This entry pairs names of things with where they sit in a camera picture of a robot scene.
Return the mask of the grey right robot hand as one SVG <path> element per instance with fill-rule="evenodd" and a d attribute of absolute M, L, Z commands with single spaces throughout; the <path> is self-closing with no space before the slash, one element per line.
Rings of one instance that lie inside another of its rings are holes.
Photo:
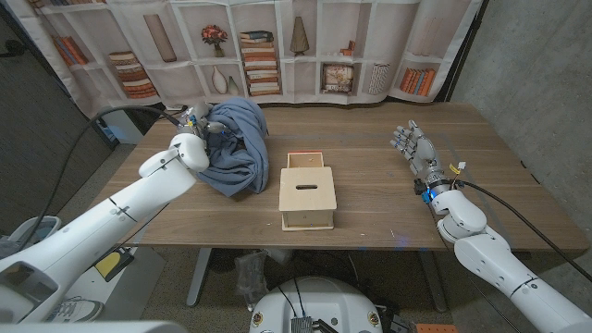
<path fill-rule="evenodd" d="M 396 128 L 390 144 L 409 163 L 412 173 L 426 185 L 447 179 L 434 144 L 413 120 L 408 125 L 409 128 Z"/>

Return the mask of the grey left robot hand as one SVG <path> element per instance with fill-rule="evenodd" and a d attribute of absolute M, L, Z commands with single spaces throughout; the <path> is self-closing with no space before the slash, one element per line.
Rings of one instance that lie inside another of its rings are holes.
<path fill-rule="evenodd" d="M 190 133 L 206 140 L 210 134 L 228 134 L 230 129 L 223 123 L 210 121 L 207 116 L 213 105 L 200 102 L 193 106 L 183 106 L 177 126 L 177 133 Z"/>

